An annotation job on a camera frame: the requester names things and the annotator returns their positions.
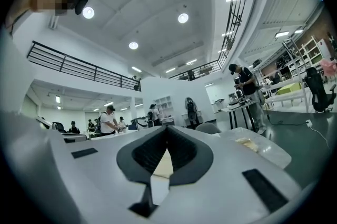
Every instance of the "round ceiling light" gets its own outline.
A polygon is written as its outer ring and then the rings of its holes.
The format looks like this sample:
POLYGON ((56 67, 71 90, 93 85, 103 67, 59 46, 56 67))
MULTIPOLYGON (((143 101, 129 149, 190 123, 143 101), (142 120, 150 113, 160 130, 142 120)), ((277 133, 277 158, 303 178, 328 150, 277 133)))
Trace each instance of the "round ceiling light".
POLYGON ((128 46, 129 46, 130 49, 135 50, 135 49, 138 48, 138 43, 136 43, 136 42, 131 42, 128 46))
POLYGON ((82 11, 82 14, 85 18, 91 19, 92 17, 94 17, 95 12, 92 7, 85 7, 82 11))
POLYGON ((179 17, 178 17, 178 21, 181 24, 186 23, 188 20, 189 20, 189 16, 186 13, 180 14, 179 17))

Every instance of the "table leg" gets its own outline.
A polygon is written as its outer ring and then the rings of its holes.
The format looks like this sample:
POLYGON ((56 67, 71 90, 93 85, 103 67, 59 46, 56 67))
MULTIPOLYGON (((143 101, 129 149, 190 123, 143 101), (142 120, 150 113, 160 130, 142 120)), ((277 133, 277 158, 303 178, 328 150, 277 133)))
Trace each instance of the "table leg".
POLYGON ((247 129, 249 129, 249 128, 248 128, 248 125, 247 125, 246 116, 244 115, 244 111, 243 111, 243 109, 241 109, 241 111, 242 111, 242 114, 243 114, 243 119, 244 119, 244 122, 245 122, 245 124, 246 124, 246 128, 247 128, 247 129))
POLYGON ((237 122, 236 122, 236 115, 235 115, 235 111, 233 111, 233 115, 234 115, 234 122, 235 122, 235 127, 237 128, 237 122))
POLYGON ((252 118, 252 115, 251 115, 251 111, 249 110, 248 106, 246 107, 246 109, 247 109, 249 119, 251 120, 251 123, 252 123, 253 131, 255 132, 256 130, 255 130, 254 121, 253 121, 253 118, 252 118))
POLYGON ((231 112, 230 112, 230 122, 231 122, 231 129, 233 129, 232 113, 231 112))

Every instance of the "white cable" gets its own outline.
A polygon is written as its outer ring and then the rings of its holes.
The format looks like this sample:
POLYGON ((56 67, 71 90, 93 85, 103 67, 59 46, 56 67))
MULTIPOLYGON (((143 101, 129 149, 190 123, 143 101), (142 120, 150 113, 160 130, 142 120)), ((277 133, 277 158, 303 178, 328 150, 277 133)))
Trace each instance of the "white cable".
POLYGON ((326 146, 330 149, 330 147, 329 147, 329 145, 328 145, 328 141, 326 140, 326 138, 319 132, 319 131, 317 131, 317 130, 315 130, 315 129, 313 129, 312 127, 310 127, 310 129, 311 130, 313 130, 313 131, 316 131, 316 132, 318 132, 318 134, 320 135, 320 136, 322 136, 322 138, 325 140, 325 142, 326 142, 326 146))

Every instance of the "fluorescent light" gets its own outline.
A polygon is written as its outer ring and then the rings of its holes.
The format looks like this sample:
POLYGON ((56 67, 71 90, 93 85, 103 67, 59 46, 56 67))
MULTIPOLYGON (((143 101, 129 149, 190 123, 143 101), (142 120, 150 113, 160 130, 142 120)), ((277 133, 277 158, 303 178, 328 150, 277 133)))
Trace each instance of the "fluorescent light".
POLYGON ((179 21, 181 24, 186 23, 188 20, 189 20, 189 16, 188 16, 186 13, 182 13, 182 14, 180 14, 179 17, 178 17, 178 21, 179 21))
POLYGON ((137 69, 137 68, 134 67, 134 66, 132 67, 132 69, 135 70, 135 71, 138 71, 138 72, 142 72, 141 70, 137 69))
POLYGON ((138 48, 138 43, 131 42, 128 46, 129 46, 130 49, 135 50, 135 49, 138 48))
POLYGON ((189 62, 186 63, 186 65, 190 65, 190 64, 194 63, 195 61, 196 61, 196 59, 194 59, 192 61, 189 61, 189 62))
POLYGON ((174 71, 174 70, 175 70, 175 67, 173 69, 170 69, 170 70, 166 71, 166 73, 174 71))
POLYGON ((221 36, 229 36, 229 35, 232 35, 233 34, 233 31, 230 31, 230 32, 227 32, 227 33, 223 33, 221 36))
POLYGON ((91 19, 92 17, 94 17, 95 12, 92 7, 85 7, 82 11, 82 14, 84 18, 91 19))
POLYGON ((277 33, 275 37, 278 38, 278 37, 281 37, 281 36, 287 36, 288 34, 289 34, 289 31, 280 32, 280 33, 277 33))

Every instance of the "white ceiling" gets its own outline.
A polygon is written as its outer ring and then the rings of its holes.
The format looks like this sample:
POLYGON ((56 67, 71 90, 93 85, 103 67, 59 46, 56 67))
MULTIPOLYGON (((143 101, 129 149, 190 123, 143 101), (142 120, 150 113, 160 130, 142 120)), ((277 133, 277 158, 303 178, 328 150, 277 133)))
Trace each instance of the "white ceiling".
MULTIPOLYGON (((42 106, 47 108, 57 109, 57 106, 61 106, 64 110, 72 111, 93 111, 100 108, 100 111, 105 111, 104 105, 110 102, 114 102, 116 110, 130 107, 131 98, 124 96, 98 94, 41 81, 34 81, 31 88, 41 100, 42 106), (61 103, 56 102, 57 95, 61 97, 61 103)), ((143 100, 136 98, 135 102, 136 105, 142 104, 143 100)))
POLYGON ((205 51, 213 49, 212 43, 205 40, 205 31, 211 31, 211 27, 206 29, 206 18, 200 10, 200 6, 212 5, 210 1, 90 0, 87 5, 95 11, 91 20, 70 13, 61 17, 59 23, 83 36, 104 35, 110 40, 110 43, 104 43, 106 47, 129 62, 137 62, 139 68, 142 63, 144 68, 164 74, 166 70, 183 66, 193 59, 197 59, 198 65, 204 64, 205 51), (181 13, 189 15, 185 24, 177 21, 181 13), (130 42, 137 42, 139 48, 131 51, 128 47, 130 42))
POLYGON ((305 27, 320 0, 268 0, 268 2, 253 41, 247 44, 241 54, 241 58, 249 65, 257 59, 262 60, 262 65, 281 49, 283 39, 291 36, 300 27, 305 27), (276 33, 284 31, 290 31, 289 35, 275 39, 276 33))

